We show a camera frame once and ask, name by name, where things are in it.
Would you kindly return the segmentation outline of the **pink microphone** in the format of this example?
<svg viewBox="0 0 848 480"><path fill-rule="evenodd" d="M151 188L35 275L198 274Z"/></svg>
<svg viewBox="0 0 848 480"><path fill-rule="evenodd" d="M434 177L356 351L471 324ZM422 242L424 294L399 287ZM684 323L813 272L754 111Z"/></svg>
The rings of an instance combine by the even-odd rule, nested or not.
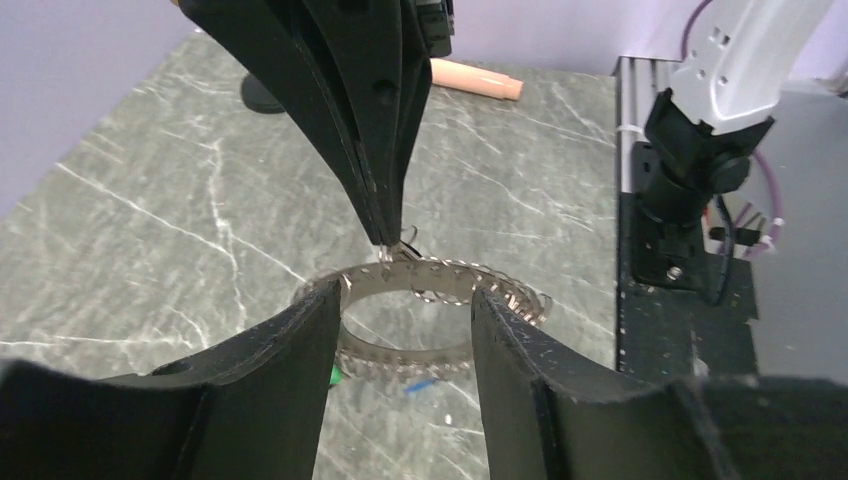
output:
<svg viewBox="0 0 848 480"><path fill-rule="evenodd" d="M509 101L518 101L523 90L523 81L505 74L438 58L430 63L437 86Z"/></svg>

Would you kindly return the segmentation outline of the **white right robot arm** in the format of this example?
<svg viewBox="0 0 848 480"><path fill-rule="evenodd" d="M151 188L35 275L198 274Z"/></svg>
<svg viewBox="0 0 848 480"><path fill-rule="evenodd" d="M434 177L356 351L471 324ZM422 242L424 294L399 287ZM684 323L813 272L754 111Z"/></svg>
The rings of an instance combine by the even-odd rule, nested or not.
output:
<svg viewBox="0 0 848 480"><path fill-rule="evenodd" d="M475 265L401 253L402 197L437 59L451 51L450 1L182 1L179 9L278 100L342 184L384 258L364 274L401 288L474 287ZM653 103L644 131L659 178L643 208L696 223L737 189L772 127L783 82L829 9L826 1L720 1Z"/></svg>

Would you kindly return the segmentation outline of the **blue plastic key tag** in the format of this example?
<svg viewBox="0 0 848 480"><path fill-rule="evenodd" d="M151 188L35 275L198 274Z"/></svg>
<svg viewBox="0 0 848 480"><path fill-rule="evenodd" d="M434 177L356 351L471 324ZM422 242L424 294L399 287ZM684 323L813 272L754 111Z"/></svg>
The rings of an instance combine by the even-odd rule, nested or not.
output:
<svg viewBox="0 0 848 480"><path fill-rule="evenodd" d="M434 386L438 382L439 382L439 380L437 378L429 378L429 379L426 379L426 380L422 380L422 381L419 381L419 382L417 382L413 385L406 387L404 389L404 393L406 395L413 395L417 392L420 392L422 390L425 390L429 387Z"/></svg>

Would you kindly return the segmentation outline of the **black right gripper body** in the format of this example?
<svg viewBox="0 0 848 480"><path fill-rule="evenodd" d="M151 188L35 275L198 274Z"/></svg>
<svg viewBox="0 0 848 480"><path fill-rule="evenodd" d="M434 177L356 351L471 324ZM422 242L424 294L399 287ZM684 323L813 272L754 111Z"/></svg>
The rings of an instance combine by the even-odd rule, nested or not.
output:
<svg viewBox="0 0 848 480"><path fill-rule="evenodd" d="M452 53L454 2L452 0L415 0L416 15L431 58Z"/></svg>

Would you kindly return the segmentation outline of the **green plastic key tag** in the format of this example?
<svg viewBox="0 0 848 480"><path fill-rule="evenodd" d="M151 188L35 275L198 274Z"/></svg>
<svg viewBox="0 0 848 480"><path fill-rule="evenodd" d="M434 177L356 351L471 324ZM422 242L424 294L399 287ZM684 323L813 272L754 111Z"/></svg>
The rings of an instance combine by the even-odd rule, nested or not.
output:
<svg viewBox="0 0 848 480"><path fill-rule="evenodd" d="M329 386L333 388L339 385L344 379L345 375L341 368L338 365L334 365L330 375Z"/></svg>

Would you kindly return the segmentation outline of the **aluminium frame rail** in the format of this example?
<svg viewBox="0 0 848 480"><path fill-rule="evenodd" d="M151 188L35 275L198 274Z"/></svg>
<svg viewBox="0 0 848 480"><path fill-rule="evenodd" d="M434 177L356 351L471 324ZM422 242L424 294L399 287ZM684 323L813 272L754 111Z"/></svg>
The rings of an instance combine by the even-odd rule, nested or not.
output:
<svg viewBox="0 0 848 480"><path fill-rule="evenodd" d="M634 191L631 151L637 142L646 141L643 127L656 96L669 87L678 61L620 57L616 77L616 132L619 160L619 190Z"/></svg>

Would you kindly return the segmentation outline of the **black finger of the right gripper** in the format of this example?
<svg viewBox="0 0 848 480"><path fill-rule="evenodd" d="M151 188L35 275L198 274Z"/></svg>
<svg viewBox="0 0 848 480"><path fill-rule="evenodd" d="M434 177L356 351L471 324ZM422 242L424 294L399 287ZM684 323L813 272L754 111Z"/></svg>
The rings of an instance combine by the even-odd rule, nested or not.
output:
<svg viewBox="0 0 848 480"><path fill-rule="evenodd" d="M308 45L316 31L301 1L180 1L209 34L283 105L331 169L374 245L384 242L336 93Z"/></svg>
<svg viewBox="0 0 848 480"><path fill-rule="evenodd" d="M404 177L431 85L412 1L307 1L340 144L326 162L368 239L400 240Z"/></svg>

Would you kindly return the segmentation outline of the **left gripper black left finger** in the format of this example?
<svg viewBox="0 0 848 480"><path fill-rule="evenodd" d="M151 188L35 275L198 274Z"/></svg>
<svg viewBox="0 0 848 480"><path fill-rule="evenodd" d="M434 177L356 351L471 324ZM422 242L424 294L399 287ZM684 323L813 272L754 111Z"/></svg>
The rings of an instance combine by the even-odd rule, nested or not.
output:
<svg viewBox="0 0 848 480"><path fill-rule="evenodd" d="M120 424L100 478L310 478L341 299L334 281L209 349L111 379Z"/></svg>

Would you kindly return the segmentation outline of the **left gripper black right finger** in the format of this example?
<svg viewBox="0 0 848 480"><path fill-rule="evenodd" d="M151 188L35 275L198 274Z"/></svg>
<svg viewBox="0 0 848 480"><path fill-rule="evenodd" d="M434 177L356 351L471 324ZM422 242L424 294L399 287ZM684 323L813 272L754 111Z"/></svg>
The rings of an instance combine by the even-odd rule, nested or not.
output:
<svg viewBox="0 0 848 480"><path fill-rule="evenodd" d="M492 479L667 479L646 383L604 367L479 291L474 366Z"/></svg>

